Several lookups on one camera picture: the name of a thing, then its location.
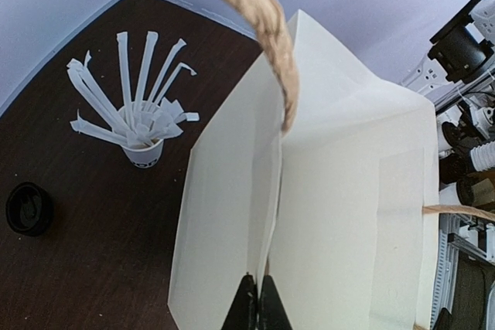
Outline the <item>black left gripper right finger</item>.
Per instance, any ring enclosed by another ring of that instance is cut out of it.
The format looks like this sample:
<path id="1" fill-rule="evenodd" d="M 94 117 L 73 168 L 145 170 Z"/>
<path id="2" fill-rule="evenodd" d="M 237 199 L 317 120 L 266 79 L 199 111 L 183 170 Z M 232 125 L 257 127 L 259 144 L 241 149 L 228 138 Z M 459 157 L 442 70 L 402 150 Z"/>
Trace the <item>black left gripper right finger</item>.
<path id="1" fill-rule="evenodd" d="M 261 330 L 292 330 L 277 287 L 270 275 L 263 277 L 259 300 L 259 328 Z"/>

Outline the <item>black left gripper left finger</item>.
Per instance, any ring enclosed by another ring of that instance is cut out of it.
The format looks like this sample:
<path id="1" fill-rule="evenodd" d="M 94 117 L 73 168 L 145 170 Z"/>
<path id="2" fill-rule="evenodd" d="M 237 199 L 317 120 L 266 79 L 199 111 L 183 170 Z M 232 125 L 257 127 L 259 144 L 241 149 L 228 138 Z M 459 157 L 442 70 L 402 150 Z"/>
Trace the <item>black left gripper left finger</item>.
<path id="1" fill-rule="evenodd" d="M 257 287 L 254 278 L 241 278 L 221 330 L 255 330 L 257 323 Z"/>

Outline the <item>brown paper takeout bag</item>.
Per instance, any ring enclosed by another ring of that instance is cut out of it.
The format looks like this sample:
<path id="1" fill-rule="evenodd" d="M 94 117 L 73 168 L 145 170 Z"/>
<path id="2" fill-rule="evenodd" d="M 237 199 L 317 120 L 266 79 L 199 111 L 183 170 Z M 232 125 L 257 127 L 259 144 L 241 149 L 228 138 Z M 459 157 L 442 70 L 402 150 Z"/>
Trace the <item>brown paper takeout bag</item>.
<path id="1" fill-rule="evenodd" d="M 241 278 L 273 277 L 292 329 L 428 329 L 439 217 L 431 101 L 382 80 L 278 0 L 224 0 L 262 54 L 193 146 L 168 306 L 221 329 Z"/>

